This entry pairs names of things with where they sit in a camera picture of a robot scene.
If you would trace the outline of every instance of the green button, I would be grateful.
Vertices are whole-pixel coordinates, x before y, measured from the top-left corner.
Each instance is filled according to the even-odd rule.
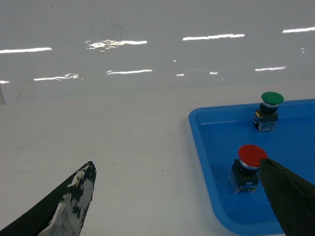
[[[284,97],[277,92],[264,92],[261,95],[261,98],[269,105],[277,105],[284,101]]]

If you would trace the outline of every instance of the plastic tray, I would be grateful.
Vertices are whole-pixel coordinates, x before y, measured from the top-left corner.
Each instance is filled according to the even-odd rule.
[[[315,99],[282,103],[274,131],[258,132],[254,127],[258,108],[259,104],[199,108],[189,115],[213,211],[226,228],[245,236],[283,231],[260,183],[254,193],[234,194],[228,175],[240,146],[262,147],[270,158],[315,184]]]

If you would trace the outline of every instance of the glossy wall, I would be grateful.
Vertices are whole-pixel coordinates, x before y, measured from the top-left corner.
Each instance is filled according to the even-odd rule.
[[[313,80],[312,0],[0,3],[6,103]]]

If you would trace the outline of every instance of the white surface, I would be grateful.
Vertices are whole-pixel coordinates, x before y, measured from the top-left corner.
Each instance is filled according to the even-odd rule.
[[[313,81],[0,106],[0,228],[92,160],[82,235],[233,236],[214,216],[188,115],[199,107],[314,98]]]
[[[2,92],[8,104],[313,80],[314,12],[313,0],[2,0]]]

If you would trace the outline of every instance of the red button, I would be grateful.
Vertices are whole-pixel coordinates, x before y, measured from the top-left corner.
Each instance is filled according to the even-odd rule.
[[[253,144],[241,146],[240,149],[238,149],[238,156],[250,167],[259,167],[260,160],[268,158],[264,149]]]

